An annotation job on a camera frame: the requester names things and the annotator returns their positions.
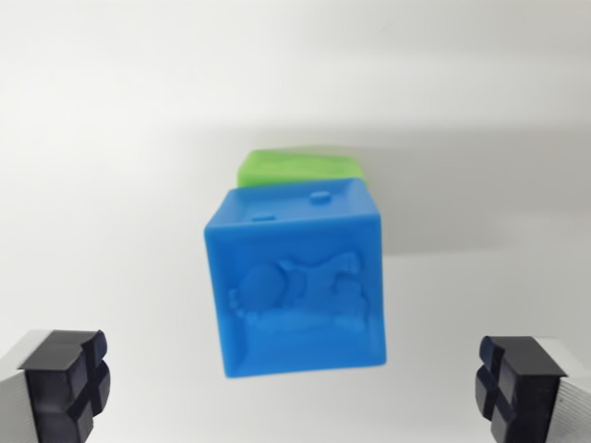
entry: white backdrop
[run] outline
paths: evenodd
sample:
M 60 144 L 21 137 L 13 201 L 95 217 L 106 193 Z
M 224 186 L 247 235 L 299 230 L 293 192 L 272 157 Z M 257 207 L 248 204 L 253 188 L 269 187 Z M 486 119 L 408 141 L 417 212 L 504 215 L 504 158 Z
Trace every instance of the white backdrop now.
M 489 442 L 485 334 L 591 365 L 591 3 L 0 0 L 0 353 L 103 329 L 90 440 Z M 389 363 L 228 380 L 202 229 L 256 148 L 355 155 Z

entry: blue cube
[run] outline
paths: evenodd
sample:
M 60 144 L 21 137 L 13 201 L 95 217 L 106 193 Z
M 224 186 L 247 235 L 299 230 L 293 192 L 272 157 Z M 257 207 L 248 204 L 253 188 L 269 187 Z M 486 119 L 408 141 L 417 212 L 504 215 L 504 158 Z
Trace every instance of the blue cube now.
M 362 180 L 234 189 L 205 239 L 228 377 L 385 363 L 380 213 Z

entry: cube face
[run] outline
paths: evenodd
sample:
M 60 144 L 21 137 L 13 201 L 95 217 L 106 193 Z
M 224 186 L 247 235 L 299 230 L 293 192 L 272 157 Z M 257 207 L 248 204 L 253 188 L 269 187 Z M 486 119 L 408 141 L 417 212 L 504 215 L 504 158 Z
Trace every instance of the cube face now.
M 344 178 L 365 179 L 363 170 L 351 157 L 254 150 L 238 171 L 238 186 L 268 186 Z
M 362 181 L 231 191 L 206 241 L 228 377 L 385 362 L 380 215 Z

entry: green plastic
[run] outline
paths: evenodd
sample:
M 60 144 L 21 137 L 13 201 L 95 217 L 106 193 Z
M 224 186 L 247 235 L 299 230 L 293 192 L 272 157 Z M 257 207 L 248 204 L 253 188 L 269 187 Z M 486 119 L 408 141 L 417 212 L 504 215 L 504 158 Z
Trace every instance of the green plastic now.
M 238 170 L 238 186 L 265 186 L 309 180 L 360 178 L 359 163 L 351 157 L 253 150 Z

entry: black gripper pad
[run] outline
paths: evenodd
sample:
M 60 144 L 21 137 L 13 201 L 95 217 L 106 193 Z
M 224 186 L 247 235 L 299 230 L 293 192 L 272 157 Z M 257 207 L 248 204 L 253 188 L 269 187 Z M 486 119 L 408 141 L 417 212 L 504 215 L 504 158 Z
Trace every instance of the black gripper pad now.
M 533 337 L 485 337 L 476 403 L 498 443 L 544 443 L 566 374 Z
M 25 371 L 40 443 L 83 443 L 109 397 L 104 334 L 55 330 L 29 356 Z

